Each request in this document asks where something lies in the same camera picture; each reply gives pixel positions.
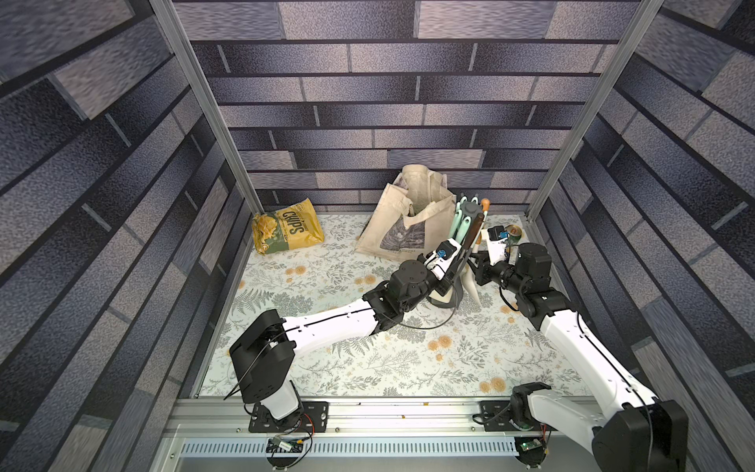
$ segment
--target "floral print surface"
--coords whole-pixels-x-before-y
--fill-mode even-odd
[[[259,313],[304,316],[346,305],[390,277],[399,263],[357,254],[369,215],[321,214],[325,242],[261,256],[253,251],[202,385],[224,396],[236,382],[228,348]],[[491,215],[487,226],[522,225],[518,215]],[[520,242],[526,242],[525,234]],[[337,342],[297,358],[291,376],[303,396],[508,396],[518,384],[542,381],[565,395],[590,395],[564,356],[490,283],[468,294],[454,318],[432,331],[396,326],[368,338]],[[506,293],[513,306],[515,301]],[[433,326],[451,313],[422,302],[404,323]]]

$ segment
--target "black mounting plate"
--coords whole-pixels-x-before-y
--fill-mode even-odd
[[[483,400],[479,403],[479,407],[482,413],[488,415],[495,415],[501,411],[501,409],[509,406],[508,400]],[[518,431],[513,424],[509,422],[511,415],[509,412],[505,412],[495,421],[488,421],[483,426],[485,431]]]
[[[324,433],[328,427],[328,402],[302,402],[304,410],[302,414],[312,418],[315,433]],[[305,423],[304,426],[309,432],[311,427]],[[251,420],[249,421],[250,433],[283,433],[287,429],[278,428],[273,423],[273,417],[270,416],[270,410],[255,403],[251,410]]]

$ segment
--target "yellow chip bag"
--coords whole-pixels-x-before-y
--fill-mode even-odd
[[[306,248],[325,241],[310,199],[282,210],[256,214],[251,231],[254,248],[262,255]]]

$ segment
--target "cable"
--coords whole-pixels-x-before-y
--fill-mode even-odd
[[[577,313],[577,327],[579,328],[579,331],[584,335],[584,330],[582,329],[582,325],[579,323],[579,313]],[[650,445],[648,447],[648,464],[647,464],[648,470],[650,470],[650,455],[653,450],[653,420],[650,418],[650,408],[648,408],[648,404],[645,403],[645,400],[643,400],[642,396],[640,396],[640,394],[637,392],[637,389],[634,388],[632,384],[629,383],[629,381],[621,374],[621,372],[619,372],[616,366],[614,366],[613,362],[609,360],[609,358],[603,353],[603,351],[598,349],[595,343],[592,342],[592,340],[590,339],[590,336],[585,335],[584,338],[587,339],[587,341],[593,345],[595,350],[598,351],[601,356],[603,356],[603,359],[605,359],[606,362],[609,364],[609,366],[611,366],[616,371],[618,376],[621,377],[621,380],[623,380],[624,383],[627,384],[627,386],[629,386],[630,390],[632,390],[634,394],[637,395],[637,398],[645,407],[645,413],[648,416],[648,426],[650,427]]]
[[[341,316],[346,316],[346,315],[353,315],[353,314],[355,314],[355,313],[361,313],[362,311],[367,311],[367,310],[371,310],[371,308],[362,308],[361,310],[350,311],[349,313],[341,313],[341,314],[339,314],[339,315],[333,315],[333,316],[329,316],[328,318],[325,318],[325,319],[318,319],[317,321],[313,321],[313,322],[311,322],[311,323],[307,323],[306,325],[302,325],[302,326],[303,326],[304,328],[306,328],[307,326],[316,325],[317,323],[321,323],[321,322],[324,322],[324,321],[328,321],[329,319],[333,319],[333,318],[339,318],[339,317],[341,317]]]
[[[548,452],[548,443],[550,442],[550,434],[551,434],[552,432],[553,432],[553,430],[549,430],[549,431],[548,431],[548,438],[546,438],[546,437],[545,437],[545,432],[543,432],[543,447],[545,448],[545,449],[544,449],[544,451],[545,451],[545,454],[543,455],[543,460],[541,461],[541,464],[542,464],[543,462],[545,462],[545,459],[547,459],[547,458],[548,458],[548,454],[549,454],[549,452]]]
[[[386,318],[386,319],[390,320],[391,322],[394,322],[394,323],[395,323],[395,324],[397,324],[397,325],[403,326],[404,328],[409,328],[409,329],[422,329],[422,330],[428,330],[428,329],[438,329],[438,328],[440,328],[441,326],[445,325],[445,324],[446,324],[447,322],[451,321],[451,318],[453,318],[453,317],[454,317],[454,314],[456,314],[456,309],[457,309],[457,308],[459,308],[459,302],[460,302],[460,301],[457,301],[457,303],[456,303],[456,306],[454,307],[454,310],[453,310],[453,311],[451,312],[451,315],[450,315],[450,316],[449,316],[448,318],[446,318],[444,322],[440,323],[440,324],[439,324],[438,326],[433,326],[432,328],[421,328],[420,326],[409,326],[409,325],[405,325],[405,324],[404,324],[404,323],[402,323],[402,322],[393,321],[393,320],[392,320],[392,319],[390,318],[390,316],[388,316],[388,315],[387,315],[387,314],[385,314],[385,313],[379,313],[379,312],[376,312],[376,313],[377,313],[377,314],[379,314],[379,315],[381,315],[381,316],[385,316],[385,318]]]
[[[513,311],[515,311],[515,312],[518,312],[518,311],[519,311],[519,310],[517,310],[516,308],[512,307],[512,306],[511,306],[511,305],[509,304],[509,301],[508,301],[508,300],[506,299],[506,297],[504,297],[504,288],[503,288],[503,287],[501,287],[500,285],[498,286],[498,294],[499,294],[499,295],[501,296],[501,300],[503,300],[503,301],[504,301],[504,303],[506,304],[506,306],[507,306],[507,307],[509,307],[509,308],[510,308],[511,310],[513,310]]]
[[[479,419],[484,418],[485,417],[485,412],[475,413],[474,415],[472,415],[472,421],[474,421],[477,424],[489,423],[489,422],[495,420],[496,418],[500,417],[501,415],[503,415],[505,412],[509,411],[509,407],[510,406],[511,406],[511,403],[509,403],[508,405],[506,405],[506,408],[502,409],[501,411],[499,411],[498,413],[496,413],[494,416],[491,416],[490,418],[485,419],[484,421],[478,421],[478,418]]]
[[[645,403],[645,400],[637,393],[637,390],[632,389],[635,395],[637,395],[637,398],[639,398],[639,401],[643,403],[643,406],[645,407],[645,413],[648,415],[648,424],[650,426],[650,446],[648,447],[648,470],[650,470],[650,454],[653,452],[653,420],[650,418],[650,409],[648,408],[648,404]]]
[[[313,445],[313,437],[314,437],[314,435],[315,435],[315,424],[314,424],[314,422],[312,421],[312,418],[310,418],[310,417],[309,417],[309,415],[307,415],[307,414],[302,414],[302,415],[299,415],[299,421],[298,421],[298,423],[296,423],[296,426],[295,426],[294,428],[292,428],[292,429],[290,429],[289,431],[286,431],[286,432],[284,432],[284,433],[278,433],[278,434],[276,434],[276,435],[275,435],[274,437],[275,437],[275,438],[278,438],[278,440],[281,440],[281,437],[285,436],[286,434],[291,434],[291,433],[295,433],[296,431],[298,431],[298,430],[299,430],[299,428],[300,428],[300,427],[302,427],[302,426],[304,425],[304,422],[302,421],[302,417],[303,417],[303,416],[306,416],[306,417],[307,417],[307,418],[308,418],[308,419],[310,420],[310,423],[311,423],[311,425],[312,425],[312,432],[311,432],[311,433],[310,433],[309,431],[307,431],[307,429],[306,429],[306,428],[304,428],[304,432],[305,432],[305,433],[307,433],[307,436],[308,436],[308,437],[304,438],[303,440],[298,440],[298,441],[297,441],[297,443],[298,443],[299,441],[301,441],[301,442],[302,442],[301,450],[302,450],[302,451],[304,451],[304,453],[303,453],[302,455],[300,455],[299,457],[297,457],[297,458],[296,458],[296,460],[294,460],[294,461],[293,461],[292,463],[290,463],[289,465],[285,465],[285,466],[282,466],[282,467],[281,467],[281,466],[275,465],[275,464],[274,464],[274,463],[273,463],[273,462],[271,461],[271,459],[273,459],[273,458],[275,457],[275,455],[276,455],[276,449],[280,447],[280,446],[277,446],[277,447],[276,447],[275,449],[273,449],[273,451],[272,451],[272,452],[270,453],[270,457],[267,457],[267,456],[265,456],[265,459],[267,459],[267,462],[268,462],[268,463],[269,463],[270,465],[272,465],[272,466],[273,466],[273,470],[286,470],[286,469],[288,469],[288,468],[290,468],[290,467],[293,467],[293,466],[295,466],[296,464],[298,464],[299,462],[301,462],[301,461],[302,461],[302,459],[304,459],[304,457],[305,457],[305,456],[306,456],[306,455],[307,455],[307,454],[309,453],[309,451],[311,451],[311,450],[312,450],[312,445]],[[310,447],[309,447],[309,448],[307,448],[307,450],[305,451],[305,450],[304,450],[304,441],[307,441],[307,440],[309,440],[309,441],[310,441]]]
[[[270,344],[270,343],[272,343],[272,342],[273,342],[273,341],[275,341],[276,339],[278,339],[278,338],[280,338],[281,336],[283,336],[283,335],[284,335],[285,333],[287,333],[287,332],[289,332],[289,331],[293,331],[293,330],[295,330],[295,329],[299,329],[299,326],[297,326],[296,328],[290,328],[290,329],[286,329],[285,331],[278,333],[278,334],[277,334],[277,335],[276,335],[276,336],[275,336],[275,337],[274,337],[273,339],[269,340],[269,341],[267,342],[267,344]],[[242,381],[242,380],[244,380],[244,377],[246,377],[246,375],[247,375],[247,374],[248,374],[248,373],[249,373],[249,372],[251,371],[251,367],[252,367],[252,366],[254,365],[254,363],[255,363],[255,362],[257,362],[257,359],[259,359],[259,358],[260,358],[260,356],[262,355],[262,353],[263,353],[263,352],[265,352],[265,346],[263,346],[263,347],[262,347],[262,349],[260,349],[260,352],[259,352],[259,353],[257,353],[257,357],[255,357],[255,358],[254,358],[254,360],[253,360],[253,361],[251,361],[251,362],[249,363],[249,367],[248,367],[248,368],[246,369],[246,372],[244,372],[244,375],[242,375],[242,376],[241,376],[241,377],[239,378],[239,381],[238,381],[238,382],[236,382],[236,385],[234,385],[234,386],[233,386],[233,388],[231,389],[230,393],[228,393],[228,394],[227,394],[227,395],[226,395],[226,396],[225,396],[225,397],[223,398],[223,401],[224,401],[224,400],[228,400],[228,397],[229,397],[229,396],[232,396],[233,394],[235,394],[235,393],[238,393],[238,392],[240,392],[240,391],[241,391],[241,388],[239,388],[239,389],[237,390],[237,389],[236,389],[236,387],[238,387],[239,385],[241,385],[241,381]]]

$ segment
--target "white vent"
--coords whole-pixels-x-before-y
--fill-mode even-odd
[[[182,457],[264,457],[267,438],[187,440]],[[276,451],[276,457],[296,457]],[[519,455],[512,437],[317,437],[307,457],[463,457]]]

